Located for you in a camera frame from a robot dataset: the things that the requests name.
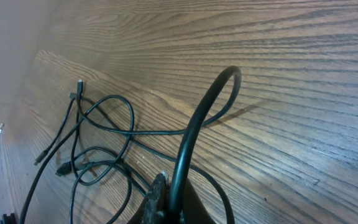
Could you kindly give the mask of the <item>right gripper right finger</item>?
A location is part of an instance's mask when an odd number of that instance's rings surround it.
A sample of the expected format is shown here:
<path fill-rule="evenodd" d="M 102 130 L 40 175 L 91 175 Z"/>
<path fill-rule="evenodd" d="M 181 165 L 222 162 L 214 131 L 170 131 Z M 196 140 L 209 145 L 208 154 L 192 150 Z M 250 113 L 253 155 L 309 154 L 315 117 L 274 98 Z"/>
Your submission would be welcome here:
<path fill-rule="evenodd" d="M 204 207 L 189 180 L 186 181 L 183 195 L 183 216 L 185 224 L 215 224 Z"/>

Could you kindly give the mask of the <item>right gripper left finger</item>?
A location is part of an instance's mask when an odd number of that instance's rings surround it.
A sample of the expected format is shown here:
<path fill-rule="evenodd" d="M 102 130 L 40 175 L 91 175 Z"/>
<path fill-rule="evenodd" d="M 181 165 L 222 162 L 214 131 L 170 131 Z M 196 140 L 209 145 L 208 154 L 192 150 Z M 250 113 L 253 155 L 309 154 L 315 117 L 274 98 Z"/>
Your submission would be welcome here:
<path fill-rule="evenodd" d="M 168 194 L 167 175 L 156 175 L 140 207 L 128 224 L 163 224 L 166 221 L 166 204 Z"/>

